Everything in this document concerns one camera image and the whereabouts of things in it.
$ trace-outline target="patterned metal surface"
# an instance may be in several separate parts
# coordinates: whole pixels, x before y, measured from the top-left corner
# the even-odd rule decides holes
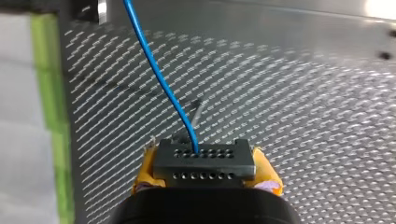
[[[77,223],[106,223],[151,136],[183,128],[133,33],[73,24],[67,82]],[[148,32],[201,142],[264,148],[303,223],[395,223],[395,64]]]

